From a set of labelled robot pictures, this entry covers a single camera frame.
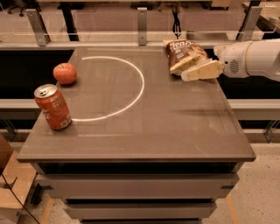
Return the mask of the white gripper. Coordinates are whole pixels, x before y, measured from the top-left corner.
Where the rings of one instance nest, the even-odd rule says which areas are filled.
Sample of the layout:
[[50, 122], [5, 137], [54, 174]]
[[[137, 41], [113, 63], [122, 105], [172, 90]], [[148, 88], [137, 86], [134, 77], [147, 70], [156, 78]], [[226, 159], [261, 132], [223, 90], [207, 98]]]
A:
[[169, 57], [170, 72], [178, 74], [183, 71], [183, 81], [215, 79], [222, 73], [229, 78], [247, 78], [246, 56], [251, 44], [251, 41], [246, 41], [215, 46], [213, 51], [219, 61], [209, 59], [207, 55], [183, 55], [181, 58], [172, 55]]

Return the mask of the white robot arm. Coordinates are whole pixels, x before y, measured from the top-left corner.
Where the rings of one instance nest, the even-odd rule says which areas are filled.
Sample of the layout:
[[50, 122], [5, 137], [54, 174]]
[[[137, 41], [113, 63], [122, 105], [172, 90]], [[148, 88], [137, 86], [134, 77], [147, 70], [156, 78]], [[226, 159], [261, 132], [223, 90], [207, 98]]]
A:
[[183, 81], [262, 76], [280, 81], [280, 41], [278, 39], [216, 45], [217, 59], [211, 58], [196, 42], [181, 39], [164, 41], [170, 73]]

